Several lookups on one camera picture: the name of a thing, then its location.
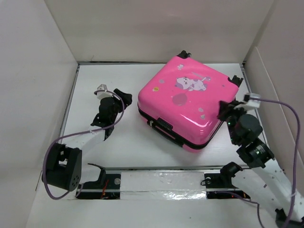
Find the pink hard-shell suitcase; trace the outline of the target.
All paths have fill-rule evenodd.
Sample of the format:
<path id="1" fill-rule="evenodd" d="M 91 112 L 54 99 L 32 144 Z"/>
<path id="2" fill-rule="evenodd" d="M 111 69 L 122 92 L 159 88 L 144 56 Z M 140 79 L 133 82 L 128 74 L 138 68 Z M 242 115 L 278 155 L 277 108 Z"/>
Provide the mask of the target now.
<path id="1" fill-rule="evenodd" d="M 234 101 L 242 81 L 183 50 L 140 90 L 138 111 L 163 137 L 185 150 L 200 151 L 222 125 L 217 118 L 220 101 Z"/>

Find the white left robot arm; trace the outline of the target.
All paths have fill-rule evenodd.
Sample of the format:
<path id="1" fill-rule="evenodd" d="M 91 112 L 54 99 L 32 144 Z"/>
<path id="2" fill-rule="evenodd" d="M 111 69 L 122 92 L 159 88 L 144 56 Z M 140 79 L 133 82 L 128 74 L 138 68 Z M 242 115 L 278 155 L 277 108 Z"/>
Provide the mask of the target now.
<path id="1" fill-rule="evenodd" d="M 86 131 L 63 135 L 55 139 L 47 149 L 43 161 L 42 181 L 50 198 L 58 200 L 49 186 L 65 190 L 67 194 L 84 188 L 105 189 L 108 180 L 106 171 L 94 172 L 89 182 L 80 183 L 82 174 L 82 158 L 97 144 L 105 141 L 112 134 L 115 125 L 123 117 L 125 109 L 132 104 L 132 94 L 119 89 L 109 91 L 104 85 L 94 94 L 100 101 L 99 111 Z"/>

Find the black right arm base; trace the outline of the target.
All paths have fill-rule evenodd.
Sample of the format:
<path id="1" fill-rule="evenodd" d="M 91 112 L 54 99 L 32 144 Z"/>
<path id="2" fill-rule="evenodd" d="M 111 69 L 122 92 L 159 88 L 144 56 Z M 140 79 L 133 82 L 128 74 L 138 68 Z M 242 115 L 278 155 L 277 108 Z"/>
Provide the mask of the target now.
<path id="1" fill-rule="evenodd" d="M 200 185 L 206 188 L 207 199 L 245 199 L 250 196 L 232 185 L 231 178 L 220 173 L 205 173 Z"/>

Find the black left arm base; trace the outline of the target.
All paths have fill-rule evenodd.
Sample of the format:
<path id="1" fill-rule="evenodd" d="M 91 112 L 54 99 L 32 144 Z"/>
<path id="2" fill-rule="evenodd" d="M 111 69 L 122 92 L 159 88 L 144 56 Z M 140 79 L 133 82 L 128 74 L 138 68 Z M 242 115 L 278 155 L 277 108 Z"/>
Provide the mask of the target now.
<path id="1" fill-rule="evenodd" d="M 106 169 L 100 165 L 93 163 L 88 165 L 100 170 L 98 179 L 80 184 L 75 198 L 78 200 L 119 200 L 121 173 L 107 173 Z"/>

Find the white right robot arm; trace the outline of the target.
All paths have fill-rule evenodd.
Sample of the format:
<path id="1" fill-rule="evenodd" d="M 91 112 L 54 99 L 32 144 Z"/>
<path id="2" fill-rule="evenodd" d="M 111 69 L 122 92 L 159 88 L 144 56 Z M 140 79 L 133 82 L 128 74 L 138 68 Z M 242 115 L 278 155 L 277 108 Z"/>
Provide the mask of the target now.
<path id="1" fill-rule="evenodd" d="M 258 119 L 247 113 L 261 102 L 251 96 L 242 102 L 220 101 L 218 119 L 227 122 L 231 142 L 239 146 L 237 154 L 254 175 L 230 162 L 220 170 L 219 181 L 247 193 L 275 219 L 277 227 L 302 228 L 304 198 L 296 189 L 296 174 L 292 181 L 286 177 L 273 152 L 259 139 L 263 128 Z"/>

